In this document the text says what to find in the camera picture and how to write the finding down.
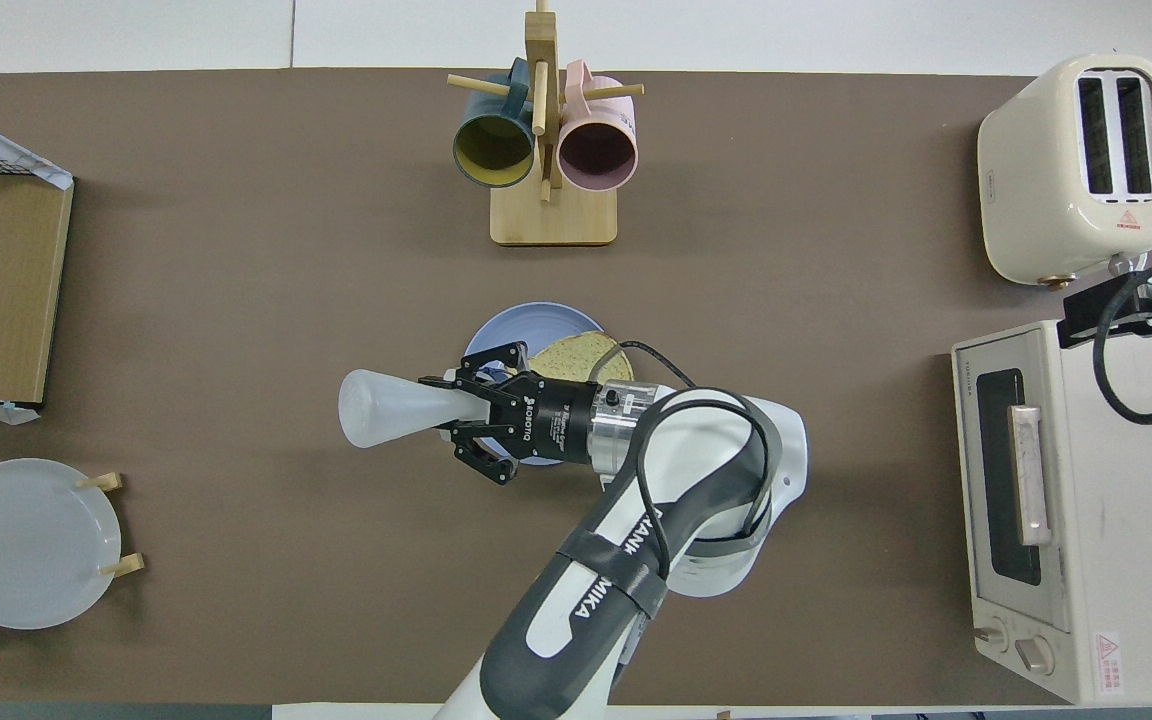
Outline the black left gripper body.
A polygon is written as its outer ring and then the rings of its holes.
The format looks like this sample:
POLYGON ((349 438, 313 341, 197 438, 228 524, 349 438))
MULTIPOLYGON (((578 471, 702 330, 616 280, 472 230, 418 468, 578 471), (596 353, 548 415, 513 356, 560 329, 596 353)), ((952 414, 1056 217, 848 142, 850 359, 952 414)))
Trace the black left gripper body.
POLYGON ((508 425, 497 442, 518 460, 543 457, 589 465, 596 382, 515 376, 500 384, 507 400, 494 406, 494 423, 508 425))

